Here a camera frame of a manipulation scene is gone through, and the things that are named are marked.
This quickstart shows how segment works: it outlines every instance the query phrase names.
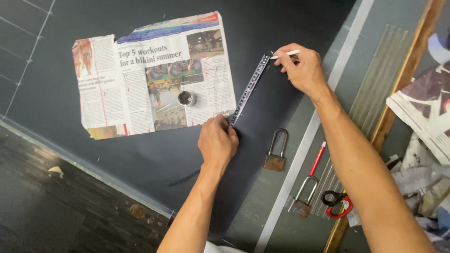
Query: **forearm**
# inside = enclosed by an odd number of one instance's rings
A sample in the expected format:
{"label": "forearm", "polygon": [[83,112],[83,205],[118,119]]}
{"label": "forearm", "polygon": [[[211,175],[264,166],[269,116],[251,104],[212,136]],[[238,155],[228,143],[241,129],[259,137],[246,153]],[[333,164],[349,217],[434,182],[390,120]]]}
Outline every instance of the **forearm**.
{"label": "forearm", "polygon": [[202,165],[200,175],[164,236],[158,253],[203,252],[208,236],[214,195],[221,178],[219,174],[204,172],[210,171],[204,166],[208,165]]}
{"label": "forearm", "polygon": [[325,131],[333,168],[358,210],[372,251],[432,250],[380,156],[334,93],[324,90],[314,104]]}

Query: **wooden strip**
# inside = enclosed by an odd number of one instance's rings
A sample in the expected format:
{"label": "wooden strip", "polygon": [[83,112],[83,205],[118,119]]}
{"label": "wooden strip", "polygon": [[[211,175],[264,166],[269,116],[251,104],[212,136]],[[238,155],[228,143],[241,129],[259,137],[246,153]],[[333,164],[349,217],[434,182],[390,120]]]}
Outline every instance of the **wooden strip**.
{"label": "wooden strip", "polygon": [[[422,14],[422,17],[417,25],[414,39],[405,58],[403,66],[399,71],[397,79],[392,87],[391,94],[403,89],[410,82],[417,66],[420,63],[422,54],[428,45],[428,38],[433,34],[436,24],[444,8],[446,0],[429,0],[428,4]],[[375,150],[380,153],[383,148],[383,143],[386,140],[387,134],[392,128],[396,115],[386,105],[383,113],[378,120],[377,127],[373,132],[370,143]],[[343,217],[337,219],[328,237],[327,244],[324,248],[324,253],[334,253],[340,245],[341,239],[348,228],[348,219]]]}

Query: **dark floor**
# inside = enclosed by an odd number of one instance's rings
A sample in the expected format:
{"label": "dark floor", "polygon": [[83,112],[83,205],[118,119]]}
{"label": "dark floor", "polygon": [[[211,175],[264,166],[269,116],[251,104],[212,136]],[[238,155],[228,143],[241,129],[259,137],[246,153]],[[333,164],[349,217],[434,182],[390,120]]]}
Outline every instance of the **dark floor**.
{"label": "dark floor", "polygon": [[[62,178],[48,172],[55,166]],[[152,253],[167,223],[50,150],[0,127],[0,252]]]}

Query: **red pencil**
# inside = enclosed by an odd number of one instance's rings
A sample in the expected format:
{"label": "red pencil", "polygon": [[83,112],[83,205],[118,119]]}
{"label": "red pencil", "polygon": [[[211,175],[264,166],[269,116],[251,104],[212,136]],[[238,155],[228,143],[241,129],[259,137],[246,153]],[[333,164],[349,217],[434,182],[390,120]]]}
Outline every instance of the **red pencil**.
{"label": "red pencil", "polygon": [[310,171],[310,176],[314,175],[314,171],[317,168],[317,164],[319,163],[320,157],[324,153],[326,145],[327,145],[327,141],[324,141],[322,143],[322,146],[320,147],[320,150],[319,150],[319,153],[317,154],[317,157],[315,158],[314,164],[312,165],[312,168],[311,168],[311,171]]}

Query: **padlock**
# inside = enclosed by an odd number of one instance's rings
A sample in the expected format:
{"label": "padlock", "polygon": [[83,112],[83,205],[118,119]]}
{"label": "padlock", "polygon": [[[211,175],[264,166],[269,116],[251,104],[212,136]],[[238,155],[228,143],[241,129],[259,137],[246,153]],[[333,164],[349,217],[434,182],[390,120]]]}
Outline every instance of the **padlock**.
{"label": "padlock", "polygon": [[[275,137],[277,136],[278,132],[284,133],[284,141],[283,141],[283,147],[281,148],[281,154],[274,155],[272,154],[272,149],[275,145]],[[267,155],[265,156],[265,162],[264,162],[264,168],[272,171],[282,172],[284,167],[284,157],[283,152],[284,148],[286,147],[286,143],[288,141],[288,131],[283,128],[279,128],[275,131],[274,137],[272,138],[272,143],[270,144],[270,149]]]}
{"label": "padlock", "polygon": [[[314,183],[314,187],[312,188],[312,191],[308,197],[308,200],[306,202],[299,200],[298,198],[300,197],[300,194],[303,191],[303,187],[305,187],[306,182],[312,179],[315,181]],[[295,214],[299,214],[300,218],[305,218],[308,215],[309,210],[311,209],[311,200],[312,200],[312,196],[315,193],[315,190],[317,189],[317,185],[319,184],[319,180],[317,179],[317,177],[315,176],[308,176],[304,181],[303,184],[300,187],[300,190],[297,193],[297,196],[295,196],[295,198],[292,198],[291,203],[289,205],[288,208],[288,212],[292,212]]]}

